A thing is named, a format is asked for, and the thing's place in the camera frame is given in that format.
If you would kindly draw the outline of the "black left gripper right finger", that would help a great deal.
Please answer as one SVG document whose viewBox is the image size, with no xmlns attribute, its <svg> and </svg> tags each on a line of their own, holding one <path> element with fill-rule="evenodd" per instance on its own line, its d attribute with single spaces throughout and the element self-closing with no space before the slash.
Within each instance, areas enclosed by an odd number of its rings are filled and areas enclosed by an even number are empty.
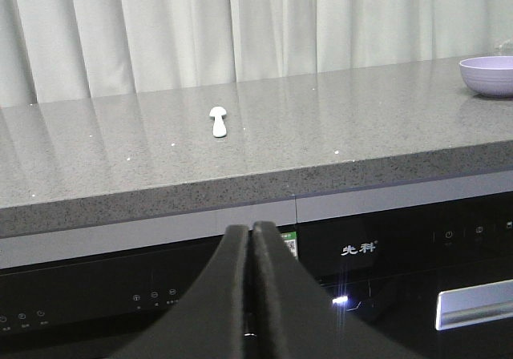
<svg viewBox="0 0 513 359">
<path fill-rule="evenodd" d="M 259 351 L 263 358 L 415 358 L 415 352 L 333 305 L 277 227 L 252 230 Z"/>
</svg>

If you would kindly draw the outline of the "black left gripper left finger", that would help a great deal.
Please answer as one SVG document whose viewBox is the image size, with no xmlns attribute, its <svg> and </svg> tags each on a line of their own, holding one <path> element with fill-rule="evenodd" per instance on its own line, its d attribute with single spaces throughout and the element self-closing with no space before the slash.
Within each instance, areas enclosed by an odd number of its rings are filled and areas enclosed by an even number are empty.
<svg viewBox="0 0 513 359">
<path fill-rule="evenodd" d="M 227 227 L 178 304 L 113 358 L 243 358 L 244 274 L 249 229 Z"/>
</svg>

